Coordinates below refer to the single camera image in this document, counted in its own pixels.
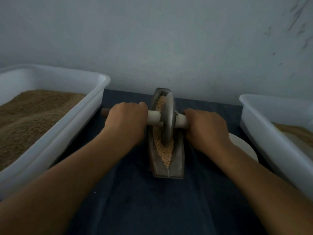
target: plastic tub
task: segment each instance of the plastic tub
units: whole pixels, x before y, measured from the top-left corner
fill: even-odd
[[[26,90],[56,90],[86,94],[61,120],[13,164],[0,172],[0,199],[45,172],[102,102],[107,75],[43,65],[18,65],[0,70],[0,105]]]
[[[274,172],[313,201],[313,161],[271,122],[313,132],[313,102],[262,95],[241,95],[240,126]]]

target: person's left hand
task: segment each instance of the person's left hand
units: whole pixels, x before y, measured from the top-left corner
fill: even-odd
[[[112,107],[103,130],[112,135],[118,135],[121,143],[133,148],[144,137],[147,118],[148,107],[146,103],[122,102]]]

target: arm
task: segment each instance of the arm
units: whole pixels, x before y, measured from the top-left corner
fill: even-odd
[[[241,190],[269,234],[313,234],[313,203],[233,145],[221,116],[191,109],[185,115],[187,140]]]
[[[83,148],[0,203],[0,234],[63,234],[95,184],[144,137],[145,103],[121,103]]]

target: dark blue surface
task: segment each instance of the dark blue surface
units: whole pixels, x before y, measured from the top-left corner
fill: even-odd
[[[150,105],[151,98],[105,90],[102,107],[141,101]],[[251,145],[239,127],[241,106],[178,98],[175,103],[179,112],[186,108],[217,112],[226,120],[230,133]],[[98,111],[60,160],[92,140],[103,127]],[[147,152],[145,139],[99,181],[72,219],[67,234],[266,234],[235,185],[187,142],[183,180],[154,178]]]

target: roller handle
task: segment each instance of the roller handle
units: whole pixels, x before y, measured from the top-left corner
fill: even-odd
[[[109,115],[111,109],[109,108],[103,108],[101,110],[101,116],[103,118],[107,118]],[[148,118],[147,118],[147,125],[158,125],[158,126],[163,126],[163,123],[160,121],[161,120],[161,113],[156,110],[148,110]],[[186,116],[182,114],[176,115],[176,122],[174,128],[188,128],[188,123]]]

